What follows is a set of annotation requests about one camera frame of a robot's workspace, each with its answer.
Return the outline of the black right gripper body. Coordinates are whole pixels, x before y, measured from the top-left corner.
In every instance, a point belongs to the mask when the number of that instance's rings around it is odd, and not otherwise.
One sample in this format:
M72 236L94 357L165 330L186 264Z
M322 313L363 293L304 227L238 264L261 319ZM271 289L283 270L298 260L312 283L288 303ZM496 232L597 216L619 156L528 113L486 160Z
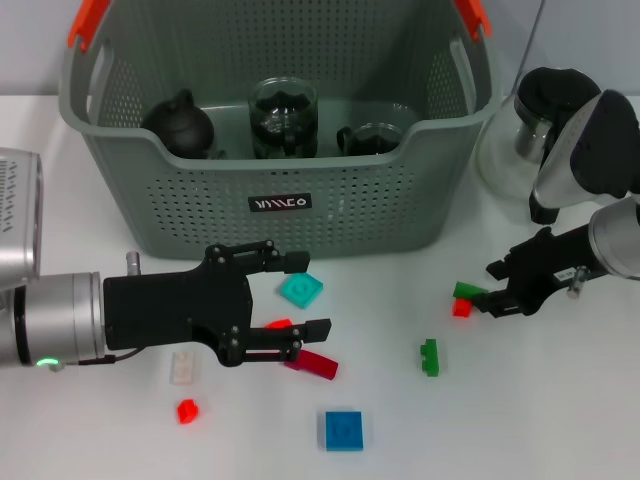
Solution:
M586 279L598 277L596 259L588 236L588 226L555 236L544 227L529 240L513 247L504 258L508 265L506 298L518 313L533 315L542 304L570 281L555 274L568 268L585 267Z

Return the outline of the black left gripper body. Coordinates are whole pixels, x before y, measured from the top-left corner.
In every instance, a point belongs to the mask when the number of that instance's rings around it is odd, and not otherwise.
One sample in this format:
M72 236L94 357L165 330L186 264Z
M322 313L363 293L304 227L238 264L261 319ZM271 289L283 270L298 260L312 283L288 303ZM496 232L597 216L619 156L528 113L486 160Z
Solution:
M243 363L252 297L241 270L205 260L192 270L103 281L107 347L111 350L196 342L226 367Z

